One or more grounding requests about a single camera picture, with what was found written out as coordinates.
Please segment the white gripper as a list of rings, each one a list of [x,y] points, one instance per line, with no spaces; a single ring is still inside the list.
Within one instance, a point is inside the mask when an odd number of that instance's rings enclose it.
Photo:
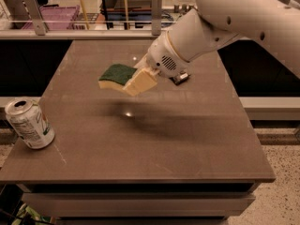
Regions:
[[[176,53],[169,40],[168,33],[164,32],[153,41],[147,55],[134,67],[138,70],[123,87],[123,91],[133,97],[156,86],[159,71],[165,77],[172,78],[185,71],[188,63]]]

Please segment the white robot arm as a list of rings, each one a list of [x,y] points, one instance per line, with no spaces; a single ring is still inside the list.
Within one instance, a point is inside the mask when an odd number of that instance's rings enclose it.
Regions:
[[[196,0],[197,6],[149,47],[125,90],[140,94],[219,51],[242,96],[297,96],[300,13],[278,0]]]

